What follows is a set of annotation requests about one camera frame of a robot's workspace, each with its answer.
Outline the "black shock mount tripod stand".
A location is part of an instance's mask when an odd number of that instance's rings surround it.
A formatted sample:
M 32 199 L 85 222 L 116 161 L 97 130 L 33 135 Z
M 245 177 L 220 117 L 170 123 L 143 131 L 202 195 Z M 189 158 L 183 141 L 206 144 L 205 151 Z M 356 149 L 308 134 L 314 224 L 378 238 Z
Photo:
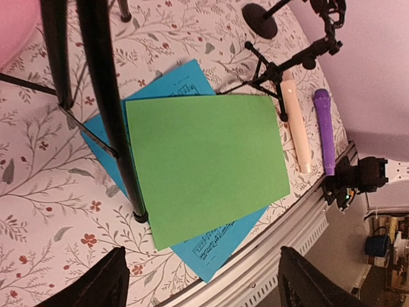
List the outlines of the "black shock mount tripod stand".
M 297 65 L 302 65 L 306 70 L 313 70 L 316 67 L 316 58 L 318 56 L 322 56 L 326 53 L 333 56 L 338 53 L 343 46 L 342 42 L 336 40 L 336 30 L 344 25 L 346 1 L 310 0 L 309 3 L 314 12 L 324 21 L 325 36 L 314 41 L 310 46 L 296 53 L 289 60 L 280 65 L 268 61 L 258 50 L 256 50 L 251 42 L 246 41 L 244 47 L 258 58 L 255 73 L 251 80 L 244 81 L 242 84 L 224 91 L 224 95 L 243 86 L 255 88 L 276 98 L 279 102 L 279 117 L 281 121 L 288 121 L 288 114 L 284 106 L 281 91 L 281 82 L 284 71 Z

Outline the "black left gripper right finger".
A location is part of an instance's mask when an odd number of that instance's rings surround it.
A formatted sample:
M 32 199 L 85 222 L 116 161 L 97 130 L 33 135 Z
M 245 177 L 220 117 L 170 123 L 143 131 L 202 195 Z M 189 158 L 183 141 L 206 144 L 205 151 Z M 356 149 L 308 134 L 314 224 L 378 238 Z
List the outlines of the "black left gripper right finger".
M 287 246 L 281 248 L 278 287 L 281 306 L 365 306 Z

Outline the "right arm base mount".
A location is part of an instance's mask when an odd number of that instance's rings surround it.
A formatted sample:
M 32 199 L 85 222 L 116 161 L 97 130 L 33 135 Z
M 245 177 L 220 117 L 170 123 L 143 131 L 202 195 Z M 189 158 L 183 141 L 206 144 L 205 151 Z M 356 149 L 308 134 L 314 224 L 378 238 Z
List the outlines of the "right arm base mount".
M 333 174 L 326 175 L 321 185 L 327 205 L 336 202 L 338 209 L 343 212 L 356 195 L 376 192 L 389 182 L 386 176 L 387 164 L 387 159 L 366 157 L 353 166 L 348 157 L 343 157 Z

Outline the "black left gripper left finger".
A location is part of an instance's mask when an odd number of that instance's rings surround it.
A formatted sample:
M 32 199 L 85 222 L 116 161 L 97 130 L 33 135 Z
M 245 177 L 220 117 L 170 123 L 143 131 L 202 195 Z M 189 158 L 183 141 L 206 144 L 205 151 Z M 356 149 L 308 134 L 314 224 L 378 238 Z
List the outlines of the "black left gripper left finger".
M 125 248 L 112 249 L 70 286 L 38 306 L 125 306 L 130 271 Z

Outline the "pink beige microphone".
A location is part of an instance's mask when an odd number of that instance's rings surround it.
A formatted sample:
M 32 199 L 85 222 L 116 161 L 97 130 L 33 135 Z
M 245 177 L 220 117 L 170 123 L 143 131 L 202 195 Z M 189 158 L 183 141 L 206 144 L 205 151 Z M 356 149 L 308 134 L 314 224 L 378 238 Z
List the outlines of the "pink beige microphone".
M 295 153 L 301 173 L 310 173 L 312 160 L 309 142 L 297 97 L 297 86 L 293 74 L 286 70 L 282 76 L 281 91 L 288 114 L 288 125 L 293 139 Z

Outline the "black round-base mic stand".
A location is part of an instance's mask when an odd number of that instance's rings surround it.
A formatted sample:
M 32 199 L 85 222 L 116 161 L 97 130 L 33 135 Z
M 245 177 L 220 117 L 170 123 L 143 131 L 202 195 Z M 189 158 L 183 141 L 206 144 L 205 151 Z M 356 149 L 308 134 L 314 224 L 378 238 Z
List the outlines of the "black round-base mic stand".
M 290 0 L 281 0 L 266 10 L 260 4 L 249 3 L 242 8 L 242 15 L 246 24 L 258 36 L 270 40 L 278 34 L 277 23 L 273 17 Z

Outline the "green paper sheet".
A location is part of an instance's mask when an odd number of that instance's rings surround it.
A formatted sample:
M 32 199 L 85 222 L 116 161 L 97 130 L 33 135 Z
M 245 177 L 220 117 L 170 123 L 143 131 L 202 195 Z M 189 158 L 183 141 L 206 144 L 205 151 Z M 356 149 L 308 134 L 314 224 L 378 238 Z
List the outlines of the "green paper sheet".
M 139 185 L 159 250 L 290 193 L 270 97 L 131 100 L 126 112 Z

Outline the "black perforated music stand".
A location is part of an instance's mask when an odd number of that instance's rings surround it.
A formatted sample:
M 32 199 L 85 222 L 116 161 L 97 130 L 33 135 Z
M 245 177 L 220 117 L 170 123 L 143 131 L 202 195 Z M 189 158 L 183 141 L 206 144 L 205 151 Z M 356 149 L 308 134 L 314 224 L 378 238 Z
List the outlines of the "black perforated music stand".
M 148 212 L 130 150 L 113 60 L 109 23 L 112 2 L 77 1 L 76 4 L 86 67 L 109 141 L 102 141 L 70 112 L 74 99 L 68 72 L 67 1 L 40 1 L 44 40 L 54 87 L 48 88 L 6 74 L 1 74 L 1 81 L 57 97 L 58 106 L 66 117 L 74 121 L 82 132 L 115 159 L 133 206 L 134 218 L 138 223 L 145 223 L 148 221 Z

